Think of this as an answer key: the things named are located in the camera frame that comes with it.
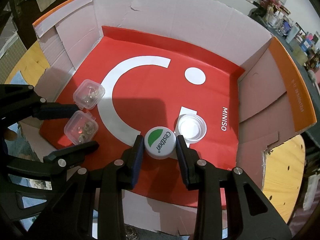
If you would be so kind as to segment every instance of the torn cardboard edge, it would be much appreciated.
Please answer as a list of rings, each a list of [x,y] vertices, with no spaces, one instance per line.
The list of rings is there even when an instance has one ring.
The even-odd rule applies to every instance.
[[[89,12],[90,15],[83,17],[83,15],[81,16],[82,12]],[[82,20],[76,21],[77,17],[80,16]],[[252,159],[245,158],[244,152],[250,150],[251,154],[262,159],[263,152],[267,147],[283,143],[295,136],[297,129],[304,130],[306,126],[312,125],[311,123],[315,121],[313,118],[309,118],[296,126],[296,110],[292,109],[293,107],[296,108],[297,104],[299,109],[301,100],[297,100],[296,94],[294,94],[295,100],[292,99],[292,95],[289,99],[287,93],[284,92],[283,86],[287,84],[287,81],[284,80],[282,73],[279,73],[281,70],[278,64],[281,62],[277,59],[277,55],[283,56],[287,53],[280,49],[276,56],[273,55],[274,41],[271,33],[242,13],[214,0],[66,1],[34,23],[41,49],[52,69],[44,73],[35,87],[35,91],[39,95],[48,101],[56,99],[81,64],[81,58],[72,53],[72,48],[78,46],[82,49],[81,53],[83,55],[88,55],[102,38],[103,25],[134,29],[186,41],[216,53],[245,69],[245,73],[238,79],[239,93],[243,89],[250,91],[252,83],[253,89],[256,88],[256,90],[260,90],[259,93],[263,91],[268,95],[268,101],[255,102],[255,98],[260,97],[259,99],[261,99],[263,97],[261,94],[251,91],[250,93],[253,93],[255,97],[241,97],[239,106],[239,112],[245,115],[240,114],[242,122],[239,131],[244,134],[239,136],[237,158],[239,157],[242,161],[238,165],[243,165],[244,168],[247,166],[245,168],[246,172],[250,176],[256,176],[253,180],[259,187],[262,185],[263,179],[263,165],[260,165],[263,160],[257,161],[254,164],[257,165],[256,167],[250,166],[248,164],[253,164]],[[80,30],[79,32],[72,32],[73,37],[69,37],[71,32],[66,29],[70,26],[73,30]],[[98,33],[98,35],[91,35],[90,40],[85,40],[83,30],[86,26],[90,26],[90,30],[95,30],[94,33]],[[236,48],[234,53],[229,52],[230,44],[228,41],[233,41],[233,47]],[[265,60],[263,57],[269,57],[270,59],[270,56],[267,55],[269,52],[272,54],[273,61],[265,67],[273,69],[273,76],[269,76],[263,82],[255,82],[255,78],[251,78],[255,74],[254,68],[257,68],[256,65],[259,61]],[[297,76],[297,73],[294,75],[298,77],[299,93],[301,91],[301,94],[305,96],[303,101],[303,104],[306,104],[304,114],[310,113],[312,116],[313,106],[308,102],[306,96],[308,91],[305,90],[305,84],[299,78],[299,75]],[[268,84],[272,84],[270,78],[273,77],[276,77],[277,80],[281,78],[283,82],[280,85],[278,83],[273,88],[272,93],[268,94],[266,88]],[[250,112],[246,112],[246,105],[252,106]],[[30,140],[33,143],[38,143],[39,140],[45,141],[40,136],[30,138]],[[252,148],[246,147],[252,144],[259,144],[256,145],[257,150],[255,152],[252,151]],[[159,231],[164,232],[166,230],[172,232],[172,228],[174,228],[177,231],[180,223],[178,220],[171,221],[170,217],[164,214],[163,217],[170,221],[164,229],[161,227],[163,220],[159,219],[161,209],[157,207],[164,205],[170,209],[171,204],[158,203],[156,209],[150,209],[149,199],[132,194],[127,194],[132,196],[132,201],[137,203],[142,201],[141,205],[137,206],[141,210],[138,212],[124,205],[124,210],[128,208],[128,215],[126,216],[128,220],[125,220],[128,224],[136,223],[139,220],[135,217],[138,212],[139,216],[148,218],[144,220],[147,226],[142,223],[136,225],[140,228],[148,230],[160,228]],[[182,215],[181,220],[183,224],[188,224],[187,217]]]

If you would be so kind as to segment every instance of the small clear container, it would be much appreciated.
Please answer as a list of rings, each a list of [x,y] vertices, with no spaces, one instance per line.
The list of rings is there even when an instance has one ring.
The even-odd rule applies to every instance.
[[[105,93],[104,87],[90,79],[84,80],[73,93],[73,100],[79,109],[93,109]]]
[[[98,124],[90,113],[76,111],[64,127],[64,133],[73,144],[91,141],[98,131]]]

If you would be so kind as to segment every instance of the white bottle cap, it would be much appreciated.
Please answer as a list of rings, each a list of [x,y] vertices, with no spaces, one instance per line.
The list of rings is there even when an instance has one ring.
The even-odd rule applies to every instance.
[[[170,129],[157,126],[146,133],[144,146],[152,158],[165,159],[175,150],[176,136]]]
[[[207,125],[199,115],[184,114],[178,121],[178,130],[186,143],[196,143],[206,134]]]

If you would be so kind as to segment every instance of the stuffed animal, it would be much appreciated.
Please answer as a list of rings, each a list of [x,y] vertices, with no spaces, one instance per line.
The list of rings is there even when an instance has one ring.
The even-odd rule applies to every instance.
[[[265,9],[268,8],[269,4],[276,6],[276,8],[279,8],[281,6],[280,0],[262,0],[262,1],[260,1],[260,5]]]

